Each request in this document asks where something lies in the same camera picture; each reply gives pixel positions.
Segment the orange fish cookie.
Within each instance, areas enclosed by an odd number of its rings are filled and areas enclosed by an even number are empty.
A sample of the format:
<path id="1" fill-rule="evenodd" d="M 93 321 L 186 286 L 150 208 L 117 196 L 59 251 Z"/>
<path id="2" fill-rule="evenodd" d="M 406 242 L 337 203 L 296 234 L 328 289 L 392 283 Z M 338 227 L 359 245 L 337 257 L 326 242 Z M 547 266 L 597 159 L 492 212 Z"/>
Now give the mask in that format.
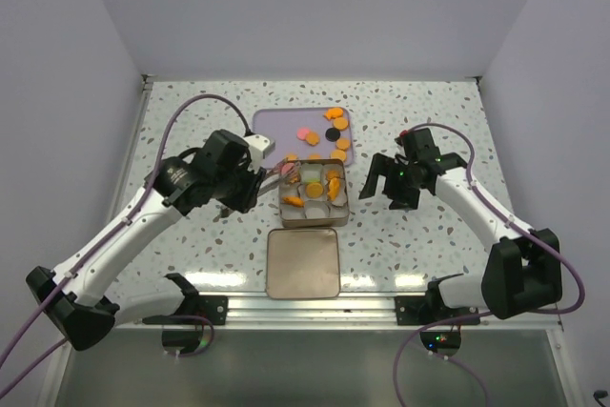
<path id="1" fill-rule="evenodd" d="M 332 107 L 324 113 L 324 117 L 328 121 L 334 121 L 335 119 L 340 118 L 342 116 L 343 116 L 343 109 L 340 107 Z"/>
<path id="2" fill-rule="evenodd" d="M 333 177 L 328 182 L 327 196 L 330 201 L 335 201 L 341 188 L 341 180 L 338 177 Z"/>
<path id="3" fill-rule="evenodd" d="M 282 198 L 282 201 L 290 206 L 293 207 L 297 207 L 297 208 L 303 208 L 304 207 L 304 201 L 297 196 L 285 196 Z"/>

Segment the orange swirl cookie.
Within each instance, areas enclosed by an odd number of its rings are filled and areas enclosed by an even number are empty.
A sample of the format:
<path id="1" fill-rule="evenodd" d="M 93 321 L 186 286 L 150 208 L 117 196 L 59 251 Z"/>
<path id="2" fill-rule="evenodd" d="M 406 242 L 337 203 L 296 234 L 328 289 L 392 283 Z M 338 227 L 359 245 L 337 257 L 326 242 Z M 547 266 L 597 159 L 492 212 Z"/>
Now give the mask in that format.
<path id="1" fill-rule="evenodd" d="M 328 181 L 332 180 L 333 178 L 340 178 L 340 173 L 338 170 L 329 170 L 326 173 L 326 178 Z"/>

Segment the pink round cookie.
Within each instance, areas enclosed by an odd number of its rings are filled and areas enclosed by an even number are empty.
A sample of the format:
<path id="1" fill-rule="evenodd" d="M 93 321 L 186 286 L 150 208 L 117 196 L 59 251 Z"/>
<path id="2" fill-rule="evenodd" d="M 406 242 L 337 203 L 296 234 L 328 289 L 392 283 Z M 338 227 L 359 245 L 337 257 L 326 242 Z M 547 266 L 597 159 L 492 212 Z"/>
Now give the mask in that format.
<path id="1" fill-rule="evenodd" d="M 310 131 L 307 128 L 300 128 L 297 132 L 296 132 L 296 136 L 299 139 L 304 139 L 306 137 L 306 135 L 309 133 Z"/>
<path id="2" fill-rule="evenodd" d="M 282 166 L 280 170 L 280 174 L 282 176 L 288 176 L 291 173 L 295 173 L 297 171 L 297 166 L 295 163 L 286 163 Z"/>

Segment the yellow sandwich cookie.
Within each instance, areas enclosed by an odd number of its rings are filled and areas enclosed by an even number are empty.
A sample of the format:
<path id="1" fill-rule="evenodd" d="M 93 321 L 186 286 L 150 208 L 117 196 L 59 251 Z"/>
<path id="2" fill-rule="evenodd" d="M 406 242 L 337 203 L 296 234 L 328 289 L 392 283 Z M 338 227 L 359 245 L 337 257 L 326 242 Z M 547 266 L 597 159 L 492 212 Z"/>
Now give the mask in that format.
<path id="1" fill-rule="evenodd" d="M 324 194 L 324 187 L 320 182 L 311 182 L 306 185 L 306 195 L 311 199 L 316 199 Z"/>

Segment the gold tin lid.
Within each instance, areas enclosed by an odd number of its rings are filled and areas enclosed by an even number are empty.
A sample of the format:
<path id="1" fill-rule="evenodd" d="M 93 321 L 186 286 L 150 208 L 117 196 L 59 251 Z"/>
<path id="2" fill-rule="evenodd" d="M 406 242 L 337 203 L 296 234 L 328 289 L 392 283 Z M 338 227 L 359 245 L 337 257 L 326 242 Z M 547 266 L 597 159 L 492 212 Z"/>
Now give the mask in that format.
<path id="1" fill-rule="evenodd" d="M 340 292 L 337 233 L 332 228 L 268 234 L 266 293 L 277 300 L 330 299 Z"/>

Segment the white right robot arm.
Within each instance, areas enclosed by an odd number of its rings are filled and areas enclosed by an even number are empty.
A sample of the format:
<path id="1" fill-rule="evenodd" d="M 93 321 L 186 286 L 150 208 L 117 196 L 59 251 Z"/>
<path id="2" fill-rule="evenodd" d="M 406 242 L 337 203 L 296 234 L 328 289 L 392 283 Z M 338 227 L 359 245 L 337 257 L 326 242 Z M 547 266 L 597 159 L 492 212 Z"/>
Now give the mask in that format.
<path id="1" fill-rule="evenodd" d="M 421 321 L 477 310 L 507 319 L 561 299 L 559 240 L 551 230 L 537 231 L 510 214 L 476 183 L 471 160 L 442 153 L 429 128 L 405 131 L 395 141 L 403 152 L 373 155 L 360 198 L 381 190 L 391 209 L 411 211 L 427 191 L 457 213 L 487 253 L 482 274 L 447 275 L 428 283 L 417 311 Z"/>

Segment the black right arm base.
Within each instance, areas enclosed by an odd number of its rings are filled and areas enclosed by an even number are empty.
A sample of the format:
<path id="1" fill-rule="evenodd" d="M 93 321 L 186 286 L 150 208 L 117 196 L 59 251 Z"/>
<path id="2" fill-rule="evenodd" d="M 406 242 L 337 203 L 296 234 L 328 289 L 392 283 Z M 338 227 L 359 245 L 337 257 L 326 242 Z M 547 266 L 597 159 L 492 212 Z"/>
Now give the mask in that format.
<path id="1" fill-rule="evenodd" d="M 398 326 L 423 326 L 450 319 L 450 324 L 479 325 L 479 317 L 467 317 L 478 313 L 478 309 L 466 307 L 449 308 L 443 302 L 439 291 L 441 281 L 458 277 L 447 275 L 430 281 L 423 295 L 397 295 L 394 297 L 396 324 Z"/>

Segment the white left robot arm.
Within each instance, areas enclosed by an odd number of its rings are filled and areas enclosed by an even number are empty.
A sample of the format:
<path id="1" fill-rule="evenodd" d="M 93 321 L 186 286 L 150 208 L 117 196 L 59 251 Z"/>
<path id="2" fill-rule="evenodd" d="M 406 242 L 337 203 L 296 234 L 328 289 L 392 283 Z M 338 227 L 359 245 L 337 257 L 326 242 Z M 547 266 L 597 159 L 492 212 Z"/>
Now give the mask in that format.
<path id="1" fill-rule="evenodd" d="M 245 214 L 265 179 L 264 159 L 275 148 L 257 133 L 216 130 L 203 146 L 162 158 L 128 205 L 88 245 L 52 269 L 38 266 L 26 282 L 63 337 L 77 351 L 90 349 L 115 326 L 186 310 L 195 288 L 179 275 L 176 293 L 151 295 L 122 307 L 106 292 L 118 275 L 159 235 L 192 210 L 216 200 Z"/>

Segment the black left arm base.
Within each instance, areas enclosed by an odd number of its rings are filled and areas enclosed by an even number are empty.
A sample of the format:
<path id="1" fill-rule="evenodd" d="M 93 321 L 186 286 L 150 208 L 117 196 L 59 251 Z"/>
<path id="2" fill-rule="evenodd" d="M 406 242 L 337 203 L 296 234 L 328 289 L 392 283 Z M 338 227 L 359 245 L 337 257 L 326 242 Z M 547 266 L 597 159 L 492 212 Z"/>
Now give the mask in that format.
<path id="1" fill-rule="evenodd" d="M 185 323 L 184 315 L 197 315 L 208 319 L 213 325 L 225 325 L 229 312 L 229 299 L 225 295 L 203 295 L 182 274 L 171 273 L 165 277 L 180 291 L 181 297 L 175 307 L 167 313 L 148 313 L 142 318 L 146 325 L 170 324 L 171 318 L 181 318 L 178 323 Z"/>

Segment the orange flower cookie right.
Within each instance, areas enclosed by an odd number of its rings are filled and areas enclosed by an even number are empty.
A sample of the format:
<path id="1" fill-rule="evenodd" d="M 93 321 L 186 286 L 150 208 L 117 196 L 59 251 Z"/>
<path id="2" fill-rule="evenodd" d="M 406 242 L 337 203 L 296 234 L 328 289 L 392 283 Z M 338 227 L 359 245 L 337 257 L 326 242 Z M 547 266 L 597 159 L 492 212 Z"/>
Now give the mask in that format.
<path id="1" fill-rule="evenodd" d="M 347 151 L 351 147 L 351 141 L 347 138 L 339 138 L 335 145 L 339 150 Z"/>

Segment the yellow round dotted cookie lower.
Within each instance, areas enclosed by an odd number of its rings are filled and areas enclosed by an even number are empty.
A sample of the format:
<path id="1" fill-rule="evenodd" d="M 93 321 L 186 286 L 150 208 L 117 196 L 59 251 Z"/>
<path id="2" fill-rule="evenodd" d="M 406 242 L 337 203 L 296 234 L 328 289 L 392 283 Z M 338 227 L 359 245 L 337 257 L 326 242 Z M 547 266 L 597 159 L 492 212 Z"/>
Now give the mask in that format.
<path id="1" fill-rule="evenodd" d="M 332 159 L 338 159 L 342 162 L 345 162 L 347 159 L 347 153 L 343 150 L 334 150 L 331 152 L 330 157 Z"/>

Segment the yellow round dotted cookie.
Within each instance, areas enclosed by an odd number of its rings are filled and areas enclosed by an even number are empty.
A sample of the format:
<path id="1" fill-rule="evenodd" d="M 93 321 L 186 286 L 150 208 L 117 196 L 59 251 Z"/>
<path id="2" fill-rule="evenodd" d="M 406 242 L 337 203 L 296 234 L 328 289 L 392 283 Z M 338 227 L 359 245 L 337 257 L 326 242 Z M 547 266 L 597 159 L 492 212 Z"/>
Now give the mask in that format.
<path id="1" fill-rule="evenodd" d="M 347 153 L 343 150 L 334 150 L 331 152 L 330 157 L 332 159 L 338 159 L 342 162 L 345 162 L 347 159 Z"/>
<path id="2" fill-rule="evenodd" d="M 333 120 L 333 126 L 339 131 L 345 131 L 349 128 L 349 119 L 346 117 L 338 117 Z"/>

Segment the yellow round dotted cookie upper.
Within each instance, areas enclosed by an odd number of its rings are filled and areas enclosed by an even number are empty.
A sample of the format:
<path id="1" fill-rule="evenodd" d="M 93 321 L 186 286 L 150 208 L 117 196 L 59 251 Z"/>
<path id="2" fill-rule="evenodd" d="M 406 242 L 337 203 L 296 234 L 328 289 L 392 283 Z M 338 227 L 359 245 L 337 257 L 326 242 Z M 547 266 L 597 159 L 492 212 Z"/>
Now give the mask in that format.
<path id="1" fill-rule="evenodd" d="M 333 126 L 339 131 L 345 131 L 349 128 L 349 119 L 346 117 L 338 117 L 333 120 Z"/>

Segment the lilac plastic tray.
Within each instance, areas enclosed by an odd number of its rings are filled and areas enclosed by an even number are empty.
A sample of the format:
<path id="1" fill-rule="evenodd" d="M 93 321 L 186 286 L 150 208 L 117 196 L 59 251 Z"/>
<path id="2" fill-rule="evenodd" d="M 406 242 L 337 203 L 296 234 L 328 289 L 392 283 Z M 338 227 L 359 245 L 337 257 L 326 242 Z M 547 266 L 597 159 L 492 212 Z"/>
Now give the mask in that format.
<path id="1" fill-rule="evenodd" d="M 336 142 L 331 142 L 325 138 L 325 132 L 333 128 L 333 121 L 328 121 L 324 113 L 332 107 L 322 108 L 297 108 L 297 109 L 268 109 L 260 110 L 254 114 L 252 128 L 255 133 L 262 134 L 271 138 L 275 142 L 275 150 L 263 160 L 263 166 L 270 169 L 273 165 L 285 159 L 287 154 L 297 155 L 297 159 L 305 160 L 308 156 L 317 153 L 320 159 L 332 159 L 330 154 L 338 150 Z M 346 108 L 343 109 L 343 117 L 349 119 L 349 128 L 341 131 L 340 138 L 347 138 L 351 141 L 351 147 L 345 151 L 347 159 L 345 166 L 351 165 L 356 157 L 354 136 L 352 133 L 353 123 L 351 115 Z M 305 138 L 299 139 L 296 132 L 300 128 L 307 128 L 315 133 L 319 142 L 316 145 L 309 145 Z"/>

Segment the aluminium front rail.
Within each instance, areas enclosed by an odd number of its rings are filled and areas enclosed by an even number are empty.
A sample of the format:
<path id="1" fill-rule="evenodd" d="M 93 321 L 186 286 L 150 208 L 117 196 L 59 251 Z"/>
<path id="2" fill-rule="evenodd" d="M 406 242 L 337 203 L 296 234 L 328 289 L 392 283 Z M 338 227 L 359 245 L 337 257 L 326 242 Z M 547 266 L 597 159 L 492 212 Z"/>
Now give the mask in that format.
<path id="1" fill-rule="evenodd" d="M 388 330 L 415 328 L 425 303 L 423 294 L 341 293 L 330 299 L 272 299 L 265 293 L 200 293 L 196 305 L 216 327 L 227 330 L 260 328 L 265 330 Z M 186 301 L 181 293 L 148 294 L 127 299 L 111 299 L 119 305 L 113 327 L 165 323 L 179 315 Z M 550 330 L 561 327 L 558 315 L 527 313 L 506 320 L 494 316 L 480 319 L 483 330 Z"/>

